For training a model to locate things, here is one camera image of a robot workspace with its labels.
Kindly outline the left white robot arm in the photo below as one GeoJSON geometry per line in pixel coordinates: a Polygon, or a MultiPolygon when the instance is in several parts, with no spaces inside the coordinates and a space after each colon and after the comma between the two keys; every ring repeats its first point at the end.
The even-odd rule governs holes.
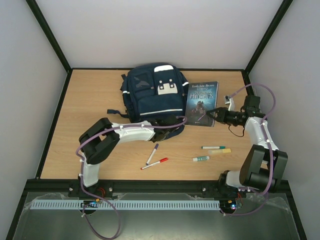
{"type": "Polygon", "coordinates": [[[117,145],[135,141],[161,142],[180,134],[186,122],[186,116],[174,115],[127,124],[101,118],[79,137],[79,147],[75,151],[81,162],[78,174],[81,191],[96,197],[89,188],[98,183],[100,164],[117,145]]]}

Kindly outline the navy blue student backpack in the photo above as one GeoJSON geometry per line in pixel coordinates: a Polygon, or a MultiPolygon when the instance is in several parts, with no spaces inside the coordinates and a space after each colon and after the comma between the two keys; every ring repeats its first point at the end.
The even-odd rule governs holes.
{"type": "Polygon", "coordinates": [[[130,123],[185,115],[189,83],[174,65],[150,63],[135,67],[121,77],[120,91],[125,106],[121,117],[130,123]]]}

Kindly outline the dark blue fantasy book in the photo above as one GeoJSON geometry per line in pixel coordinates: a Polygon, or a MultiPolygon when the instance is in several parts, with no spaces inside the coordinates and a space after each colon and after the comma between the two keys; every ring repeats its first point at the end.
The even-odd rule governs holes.
{"type": "Polygon", "coordinates": [[[207,115],[216,108],[218,81],[190,83],[188,87],[185,116],[186,125],[213,127],[215,121],[207,115]]]}

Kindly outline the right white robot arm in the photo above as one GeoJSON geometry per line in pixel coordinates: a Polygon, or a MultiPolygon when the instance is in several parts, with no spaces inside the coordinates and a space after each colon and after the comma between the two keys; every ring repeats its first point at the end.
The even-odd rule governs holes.
{"type": "Polygon", "coordinates": [[[242,126],[252,144],[239,171],[226,170],[220,175],[218,191],[224,196],[229,196],[235,189],[275,192],[281,184],[288,155],[279,150],[271,138],[268,122],[263,119],[265,114],[260,111],[260,97],[246,96],[240,111],[218,107],[206,115],[229,127],[242,126]]]}

